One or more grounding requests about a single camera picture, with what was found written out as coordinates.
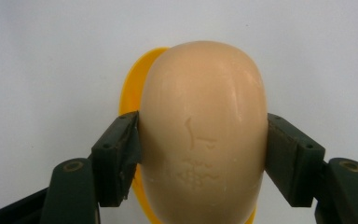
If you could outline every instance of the yellow plastic shell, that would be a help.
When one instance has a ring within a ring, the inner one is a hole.
[[[157,57],[167,49],[168,48],[152,49],[139,58],[132,66],[121,90],[120,103],[118,107],[119,115],[139,110],[147,73]],[[152,224],[161,224],[147,202],[140,169],[141,167],[138,165],[135,177],[132,180],[132,189],[150,222]],[[245,224],[252,224],[254,218],[255,209]]]

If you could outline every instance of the beige rubber ball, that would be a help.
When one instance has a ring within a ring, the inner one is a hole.
[[[146,78],[139,111],[141,174],[165,224],[243,224],[255,209],[267,146],[263,82],[227,44],[168,49]]]

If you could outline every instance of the yellow object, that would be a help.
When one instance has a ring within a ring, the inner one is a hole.
[[[138,61],[132,66],[130,72],[127,74],[123,89],[121,91],[118,109],[119,115],[139,110],[142,99],[142,90],[144,88],[147,73],[157,57],[167,49],[168,48],[152,49],[144,54],[140,59],[138,59]],[[138,165],[135,172],[135,177],[132,180],[133,191],[150,222],[152,224],[160,224],[161,222],[155,216],[150,208],[149,203],[147,202],[142,184],[140,169],[141,167]],[[245,224],[252,224],[254,218],[255,210],[249,219],[245,222]]]

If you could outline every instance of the white background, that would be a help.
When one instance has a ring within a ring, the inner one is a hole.
[[[0,1],[0,208],[88,157],[142,54],[201,39],[246,51],[268,111],[327,161],[358,161],[358,1]],[[313,211],[291,208],[265,175],[255,224],[315,223]],[[133,194],[102,218],[148,223]]]

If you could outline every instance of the beige object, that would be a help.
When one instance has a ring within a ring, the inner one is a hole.
[[[165,224],[243,224],[255,208],[267,144],[264,87],[239,49],[168,49],[151,67],[139,131],[141,174]]]

